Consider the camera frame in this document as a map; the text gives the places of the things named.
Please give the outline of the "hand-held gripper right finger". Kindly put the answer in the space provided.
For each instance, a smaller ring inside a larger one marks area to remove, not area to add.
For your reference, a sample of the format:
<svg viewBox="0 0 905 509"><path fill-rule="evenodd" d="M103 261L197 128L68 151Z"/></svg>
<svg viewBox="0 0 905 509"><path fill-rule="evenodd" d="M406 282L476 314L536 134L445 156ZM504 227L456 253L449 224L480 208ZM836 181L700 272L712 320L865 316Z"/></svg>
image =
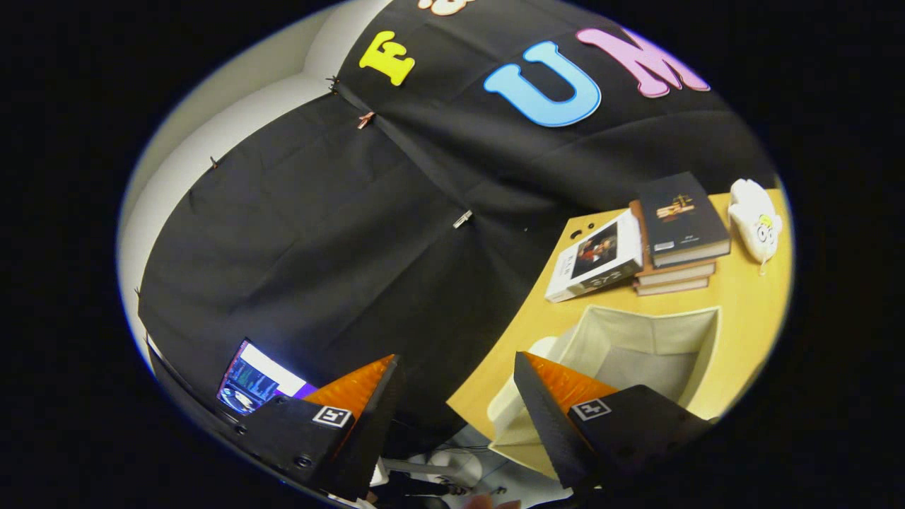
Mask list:
<svg viewBox="0 0 905 509"><path fill-rule="evenodd" d="M515 355L513 379L557 479L576 497L629 483L712 428L646 385L618 390L526 351Z"/></svg>

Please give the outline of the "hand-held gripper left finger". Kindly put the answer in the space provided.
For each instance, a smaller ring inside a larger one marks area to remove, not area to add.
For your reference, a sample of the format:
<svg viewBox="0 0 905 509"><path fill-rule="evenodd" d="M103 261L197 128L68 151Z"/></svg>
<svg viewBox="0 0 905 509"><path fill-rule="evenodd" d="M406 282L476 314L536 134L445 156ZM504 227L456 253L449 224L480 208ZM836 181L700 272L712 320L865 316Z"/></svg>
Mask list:
<svg viewBox="0 0 905 509"><path fill-rule="evenodd" d="M402 358L373 361L303 399L278 396L237 423L237 447L323 503L365 499L404 386Z"/></svg>

